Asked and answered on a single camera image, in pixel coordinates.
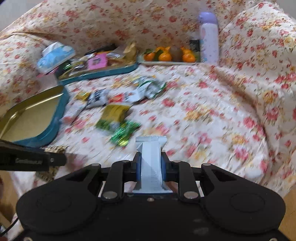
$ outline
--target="wooden floor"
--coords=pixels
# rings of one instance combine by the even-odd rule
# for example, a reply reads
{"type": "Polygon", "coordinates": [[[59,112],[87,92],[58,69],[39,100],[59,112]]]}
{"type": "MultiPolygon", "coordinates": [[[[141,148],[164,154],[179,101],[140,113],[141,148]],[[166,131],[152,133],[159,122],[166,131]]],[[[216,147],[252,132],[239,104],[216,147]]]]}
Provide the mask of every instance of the wooden floor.
{"type": "MultiPolygon", "coordinates": [[[[4,196],[0,203],[0,212],[11,221],[15,212],[17,194],[13,188],[8,172],[0,171],[0,176],[4,182],[4,196]]],[[[285,198],[286,214],[281,223],[280,230],[292,241],[296,240],[296,188],[293,189],[285,198]]]]}

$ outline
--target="screw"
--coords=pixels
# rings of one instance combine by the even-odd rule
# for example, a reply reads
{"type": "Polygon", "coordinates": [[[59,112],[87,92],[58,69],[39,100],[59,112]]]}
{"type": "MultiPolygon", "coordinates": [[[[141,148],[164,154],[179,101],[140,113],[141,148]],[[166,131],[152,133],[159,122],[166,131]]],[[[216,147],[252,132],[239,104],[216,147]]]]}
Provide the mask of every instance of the screw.
{"type": "Polygon", "coordinates": [[[113,191],[104,192],[103,197],[106,199],[114,199],[117,197],[117,193],[113,191]]]}
{"type": "Polygon", "coordinates": [[[185,192],[184,197],[187,198],[187,199],[194,199],[194,198],[198,197],[198,193],[192,192],[192,191],[185,192]]]}

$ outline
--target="floral pattern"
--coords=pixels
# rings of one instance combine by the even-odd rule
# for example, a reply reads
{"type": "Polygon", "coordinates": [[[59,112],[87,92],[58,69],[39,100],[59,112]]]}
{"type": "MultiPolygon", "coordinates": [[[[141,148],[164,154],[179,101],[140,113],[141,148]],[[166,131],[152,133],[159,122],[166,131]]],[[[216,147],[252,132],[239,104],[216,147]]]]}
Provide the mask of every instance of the floral pattern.
{"type": "MultiPolygon", "coordinates": [[[[199,9],[218,18],[220,65],[139,66],[69,84],[66,115],[83,104],[74,100],[79,91],[109,88],[113,95],[132,90],[132,80],[145,75],[167,82],[162,95],[131,108],[128,119],[142,126],[125,148],[95,128],[103,107],[62,125],[52,145],[69,146],[68,163],[56,178],[94,162],[109,167],[132,160],[136,136],[166,135],[171,160],[213,163],[286,195],[296,182],[296,23],[272,1],[44,1],[0,34],[0,115],[45,89],[36,63],[53,41],[78,54],[133,38],[142,49],[179,47],[198,31],[199,9]]],[[[44,183],[32,173],[13,172],[12,179],[19,195],[44,183]]]]}

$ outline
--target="green wrapper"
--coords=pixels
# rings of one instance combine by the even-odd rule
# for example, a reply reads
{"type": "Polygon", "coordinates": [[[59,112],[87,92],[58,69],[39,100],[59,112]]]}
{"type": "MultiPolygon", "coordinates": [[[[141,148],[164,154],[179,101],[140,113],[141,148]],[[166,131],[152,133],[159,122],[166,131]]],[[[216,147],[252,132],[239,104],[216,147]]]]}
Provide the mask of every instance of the green wrapper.
{"type": "Polygon", "coordinates": [[[126,146],[133,133],[141,126],[140,123],[127,120],[112,135],[110,141],[119,146],[126,146]]]}

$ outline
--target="spray can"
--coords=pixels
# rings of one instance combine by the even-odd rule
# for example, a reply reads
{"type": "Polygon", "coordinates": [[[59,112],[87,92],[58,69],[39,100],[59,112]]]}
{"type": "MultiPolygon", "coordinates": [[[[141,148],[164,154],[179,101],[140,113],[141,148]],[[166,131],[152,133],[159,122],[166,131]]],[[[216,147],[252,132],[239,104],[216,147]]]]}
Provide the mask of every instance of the spray can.
{"type": "Polygon", "coordinates": [[[215,14],[201,12],[200,26],[200,54],[201,62],[218,65],[219,62],[219,38],[218,21],[215,14]]]}

